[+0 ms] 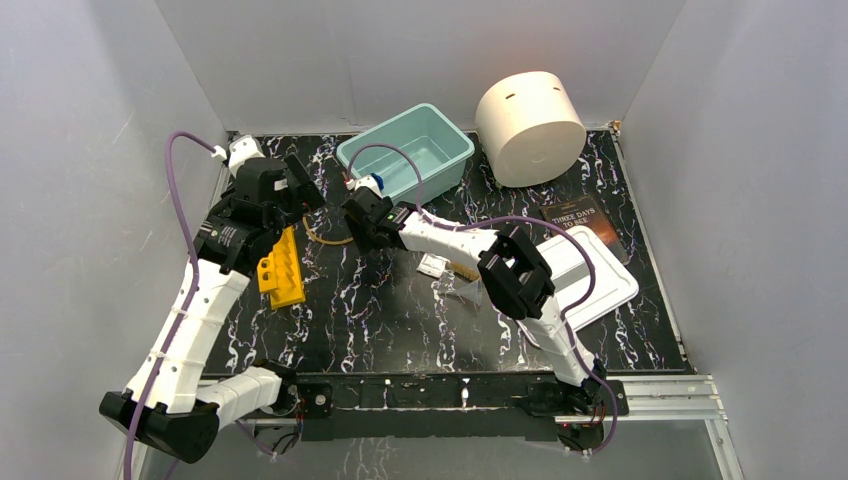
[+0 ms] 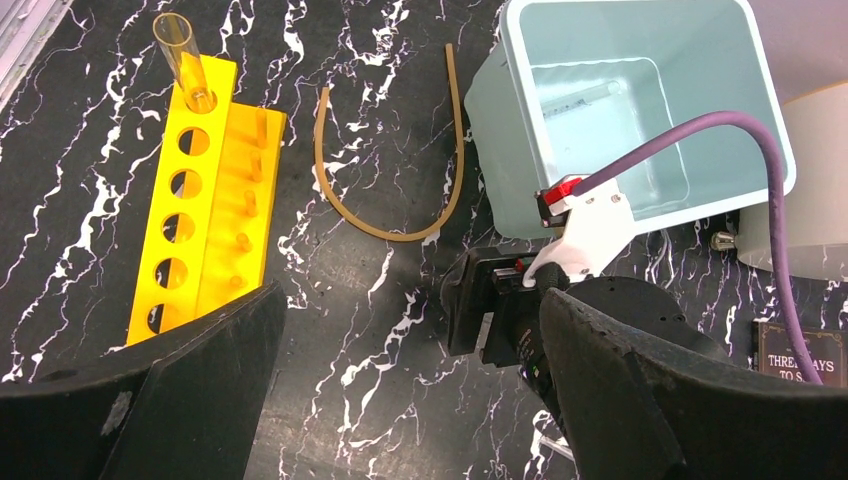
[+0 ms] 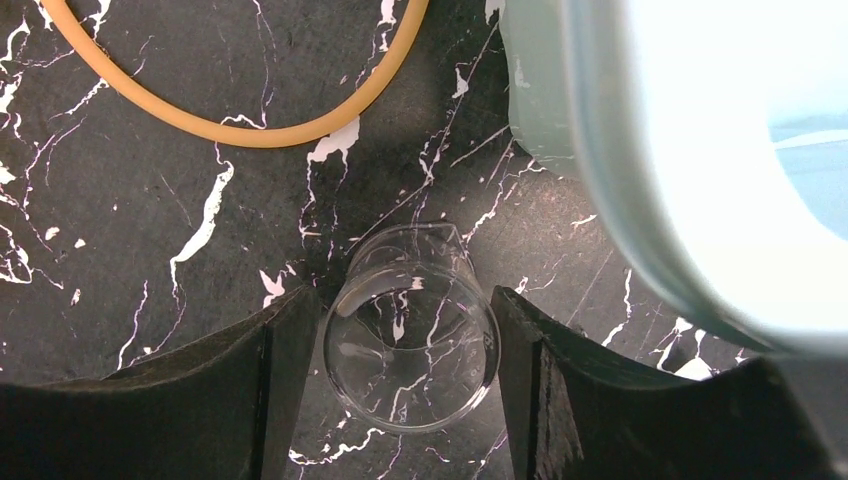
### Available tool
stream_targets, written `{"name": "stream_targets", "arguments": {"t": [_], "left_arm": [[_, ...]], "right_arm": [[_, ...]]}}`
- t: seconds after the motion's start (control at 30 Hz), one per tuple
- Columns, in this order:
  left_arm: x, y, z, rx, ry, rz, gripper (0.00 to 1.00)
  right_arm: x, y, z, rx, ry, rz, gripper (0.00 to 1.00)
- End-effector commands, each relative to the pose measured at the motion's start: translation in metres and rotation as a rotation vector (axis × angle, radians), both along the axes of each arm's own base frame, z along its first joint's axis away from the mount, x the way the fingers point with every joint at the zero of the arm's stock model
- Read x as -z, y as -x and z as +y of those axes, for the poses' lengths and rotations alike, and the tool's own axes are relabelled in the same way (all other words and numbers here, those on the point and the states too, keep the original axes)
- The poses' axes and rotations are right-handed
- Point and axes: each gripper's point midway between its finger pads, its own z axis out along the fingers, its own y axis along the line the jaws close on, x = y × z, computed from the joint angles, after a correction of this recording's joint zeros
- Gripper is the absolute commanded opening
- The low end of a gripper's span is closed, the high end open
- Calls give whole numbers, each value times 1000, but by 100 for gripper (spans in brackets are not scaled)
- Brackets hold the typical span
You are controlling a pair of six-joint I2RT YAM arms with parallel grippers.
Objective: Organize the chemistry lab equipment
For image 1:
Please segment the blue-tipped glass rod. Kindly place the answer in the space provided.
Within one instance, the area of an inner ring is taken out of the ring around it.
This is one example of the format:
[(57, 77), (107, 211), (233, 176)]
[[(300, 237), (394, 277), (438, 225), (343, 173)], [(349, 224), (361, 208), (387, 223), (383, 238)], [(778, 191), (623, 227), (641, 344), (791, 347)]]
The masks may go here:
[(376, 184), (376, 192), (378, 195), (382, 196), (384, 191), (384, 181), (383, 179), (376, 173), (371, 173), (370, 176), (374, 180)]

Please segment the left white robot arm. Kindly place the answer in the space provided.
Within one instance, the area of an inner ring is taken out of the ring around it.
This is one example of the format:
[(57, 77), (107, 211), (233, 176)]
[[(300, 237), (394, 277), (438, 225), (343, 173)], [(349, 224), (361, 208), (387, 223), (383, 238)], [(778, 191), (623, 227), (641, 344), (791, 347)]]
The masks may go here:
[(262, 259), (286, 228), (324, 204), (297, 156), (245, 160), (194, 237), (185, 278), (150, 353), (123, 391), (104, 395), (100, 414), (135, 440), (195, 463), (221, 429), (242, 417), (259, 409), (293, 412), (296, 375), (276, 361), (259, 360), (206, 387), (199, 381)]

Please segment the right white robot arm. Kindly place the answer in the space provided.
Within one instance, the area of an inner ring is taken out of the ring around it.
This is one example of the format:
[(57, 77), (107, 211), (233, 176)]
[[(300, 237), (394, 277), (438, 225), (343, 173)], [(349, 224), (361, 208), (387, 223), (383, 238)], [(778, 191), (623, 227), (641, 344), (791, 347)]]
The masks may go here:
[[(606, 374), (577, 339), (567, 314), (594, 293), (597, 273), (587, 250), (562, 228), (539, 219), (497, 217), (471, 225), (449, 222), (408, 202), (394, 203), (358, 187), (342, 205), (344, 220), (361, 254), (397, 248), (444, 257), (473, 268), (491, 304), (526, 327), (547, 354), (565, 405), (590, 413), (603, 399)], [(574, 247), (588, 270), (586, 292), (566, 305), (556, 299), (554, 271), (525, 224), (540, 225)]]

